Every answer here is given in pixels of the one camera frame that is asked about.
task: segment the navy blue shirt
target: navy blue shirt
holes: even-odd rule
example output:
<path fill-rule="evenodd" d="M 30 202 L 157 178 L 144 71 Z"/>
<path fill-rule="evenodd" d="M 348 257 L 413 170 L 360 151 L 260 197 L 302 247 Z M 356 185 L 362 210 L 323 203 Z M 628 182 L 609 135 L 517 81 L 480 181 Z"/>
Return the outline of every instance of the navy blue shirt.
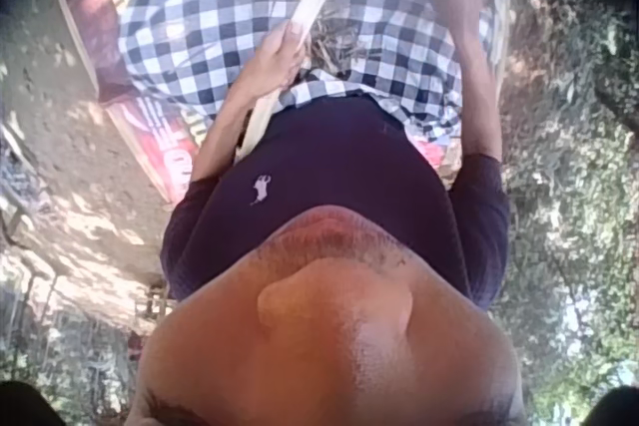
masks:
<path fill-rule="evenodd" d="M 191 184 L 165 233 L 163 269 L 184 299 L 287 221 L 331 205 L 383 227 L 486 309 L 507 258 L 500 170 L 495 159 L 465 157 L 447 192 L 401 124 L 371 99 L 323 98 L 274 116 L 252 154 L 220 178 Z M 268 196 L 258 202 L 260 179 Z"/>

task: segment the wooden stick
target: wooden stick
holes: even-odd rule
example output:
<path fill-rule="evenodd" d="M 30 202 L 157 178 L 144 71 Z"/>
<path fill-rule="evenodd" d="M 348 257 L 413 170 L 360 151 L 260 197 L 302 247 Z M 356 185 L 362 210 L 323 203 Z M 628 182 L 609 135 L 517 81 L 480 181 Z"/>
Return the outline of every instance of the wooden stick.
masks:
<path fill-rule="evenodd" d="M 300 5 L 298 5 L 291 21 L 304 27 L 300 46 L 309 35 L 311 27 L 320 14 L 320 10 L 325 2 L 326 0 L 302 0 Z M 250 154 L 264 136 L 281 93 L 282 90 L 276 90 L 258 100 L 251 119 L 249 120 L 244 142 L 238 150 L 236 161 Z"/>

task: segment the dirt ground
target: dirt ground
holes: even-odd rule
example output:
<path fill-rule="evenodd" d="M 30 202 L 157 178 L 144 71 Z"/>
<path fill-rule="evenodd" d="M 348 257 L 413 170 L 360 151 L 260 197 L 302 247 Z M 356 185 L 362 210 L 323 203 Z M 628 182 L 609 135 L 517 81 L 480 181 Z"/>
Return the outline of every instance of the dirt ground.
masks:
<path fill-rule="evenodd" d="M 15 239 L 40 256 L 31 254 L 36 268 L 63 273 L 62 296 L 130 323 L 134 301 L 160 274 L 168 209 L 95 103 L 57 1 L 2 1 L 4 121 L 35 157 L 51 198 L 50 211 Z M 16 248 L 5 254 L 5 264 L 21 261 Z"/>

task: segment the green foliage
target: green foliage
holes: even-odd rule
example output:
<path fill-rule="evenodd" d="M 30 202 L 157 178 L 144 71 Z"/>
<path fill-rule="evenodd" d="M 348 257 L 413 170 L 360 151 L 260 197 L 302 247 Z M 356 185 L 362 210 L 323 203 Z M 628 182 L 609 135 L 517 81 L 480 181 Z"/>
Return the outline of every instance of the green foliage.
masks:
<path fill-rule="evenodd" d="M 523 127 L 510 132 L 511 269 L 494 312 L 519 349 L 532 421 L 554 424 L 556 405 L 583 418 L 637 359 L 639 53 L 609 0 L 515 5 L 513 54 L 543 76 L 507 95 Z"/>

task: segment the eyebrow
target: eyebrow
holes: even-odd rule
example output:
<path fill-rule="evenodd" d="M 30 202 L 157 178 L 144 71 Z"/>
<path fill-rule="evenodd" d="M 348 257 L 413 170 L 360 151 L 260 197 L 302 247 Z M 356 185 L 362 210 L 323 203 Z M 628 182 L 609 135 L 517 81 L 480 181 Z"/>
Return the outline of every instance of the eyebrow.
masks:
<path fill-rule="evenodd" d="M 148 417 L 155 419 L 163 426 L 212 426 L 193 411 L 169 404 L 152 392 L 147 396 L 147 405 Z"/>

